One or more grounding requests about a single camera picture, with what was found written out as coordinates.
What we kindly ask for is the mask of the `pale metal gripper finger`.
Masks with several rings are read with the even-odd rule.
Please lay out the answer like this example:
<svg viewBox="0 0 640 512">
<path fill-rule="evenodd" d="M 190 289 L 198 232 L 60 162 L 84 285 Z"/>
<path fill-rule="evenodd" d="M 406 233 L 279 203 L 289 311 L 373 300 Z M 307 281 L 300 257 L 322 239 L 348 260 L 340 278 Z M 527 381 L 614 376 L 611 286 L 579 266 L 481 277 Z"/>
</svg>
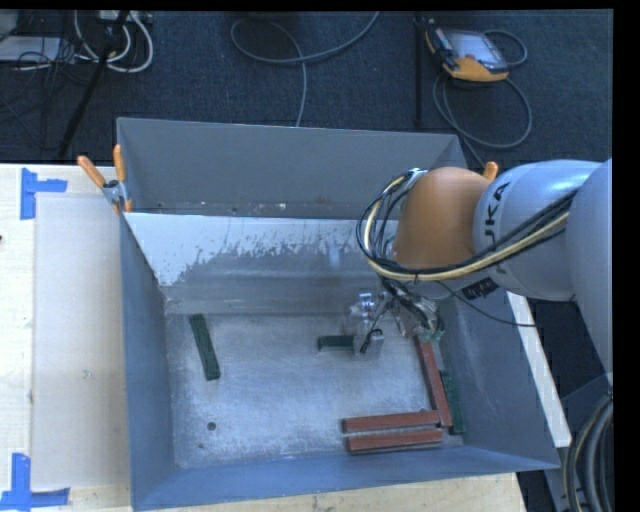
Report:
<svg viewBox="0 0 640 512">
<path fill-rule="evenodd" d="M 348 326 L 350 328 L 372 328 L 380 315 L 381 299 L 372 292 L 363 292 L 350 306 Z"/>
<path fill-rule="evenodd" d="M 354 337 L 353 349 L 357 357 L 378 357 L 385 336 L 380 328 L 373 328 Z"/>
</svg>

